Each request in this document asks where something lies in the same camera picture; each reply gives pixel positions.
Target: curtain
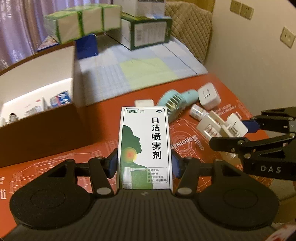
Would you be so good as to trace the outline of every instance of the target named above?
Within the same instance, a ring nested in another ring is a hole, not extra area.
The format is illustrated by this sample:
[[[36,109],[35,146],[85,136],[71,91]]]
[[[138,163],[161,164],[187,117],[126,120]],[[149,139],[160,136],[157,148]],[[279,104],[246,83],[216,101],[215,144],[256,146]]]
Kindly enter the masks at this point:
[[[0,0],[0,70],[34,54],[47,36],[43,16],[110,0]]]

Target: electrical socket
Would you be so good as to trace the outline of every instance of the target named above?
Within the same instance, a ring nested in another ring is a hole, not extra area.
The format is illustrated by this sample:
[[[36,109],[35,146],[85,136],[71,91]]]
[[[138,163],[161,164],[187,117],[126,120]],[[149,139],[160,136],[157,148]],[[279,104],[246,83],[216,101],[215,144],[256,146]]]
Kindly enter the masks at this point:
[[[221,98],[211,82],[200,87],[197,92],[200,104],[206,110],[211,110],[221,103]]]
[[[240,2],[232,0],[230,4],[230,11],[239,15],[241,6],[242,4]]]
[[[292,48],[292,45],[295,40],[295,34],[292,33],[289,29],[286,27],[283,28],[283,31],[281,33],[281,36],[279,38],[285,45],[287,45],[289,48]]]
[[[248,20],[252,19],[254,9],[248,5],[242,4],[240,15]]]

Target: green and white box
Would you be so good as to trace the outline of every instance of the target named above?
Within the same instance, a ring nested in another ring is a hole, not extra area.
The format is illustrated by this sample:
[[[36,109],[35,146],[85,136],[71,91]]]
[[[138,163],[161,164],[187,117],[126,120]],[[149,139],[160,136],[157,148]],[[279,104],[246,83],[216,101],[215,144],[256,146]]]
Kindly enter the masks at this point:
[[[166,107],[122,107],[116,185],[173,190]]]
[[[83,35],[100,33],[103,28],[103,8],[100,6],[76,6],[68,8],[68,11],[75,11],[79,15],[79,22]]]
[[[106,3],[91,4],[103,8],[104,30],[120,28],[121,6]]]
[[[46,32],[60,44],[83,37],[78,12],[59,11],[44,16]]]
[[[129,50],[168,43],[172,27],[171,17],[133,17],[121,14],[121,29],[106,32]]]

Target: bedsheet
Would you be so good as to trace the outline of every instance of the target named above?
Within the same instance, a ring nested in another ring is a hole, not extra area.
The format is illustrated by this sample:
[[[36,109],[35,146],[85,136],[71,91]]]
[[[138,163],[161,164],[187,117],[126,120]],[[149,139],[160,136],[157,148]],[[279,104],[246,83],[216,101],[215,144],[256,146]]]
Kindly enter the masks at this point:
[[[107,35],[98,36],[97,41],[99,54],[80,60],[86,105],[208,73],[174,37],[169,43],[133,51]]]

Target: blue box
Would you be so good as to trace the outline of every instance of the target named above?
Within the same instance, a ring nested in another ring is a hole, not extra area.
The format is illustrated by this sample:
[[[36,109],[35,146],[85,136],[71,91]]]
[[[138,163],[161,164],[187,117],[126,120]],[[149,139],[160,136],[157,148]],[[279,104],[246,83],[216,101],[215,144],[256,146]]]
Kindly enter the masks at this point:
[[[96,36],[90,34],[76,40],[77,58],[83,59],[99,54]]]
[[[39,46],[37,51],[41,51],[53,46],[58,45],[59,43],[55,41],[51,36],[47,36],[46,39]],[[91,56],[96,56],[99,54],[98,46],[96,42],[96,36],[90,34],[82,37],[81,39],[76,40],[76,53],[78,59],[83,59]]]
[[[71,103],[71,98],[69,95],[68,91],[64,91],[62,93],[59,93],[58,95],[50,98],[50,105],[52,108],[61,106],[61,105],[66,105]]]

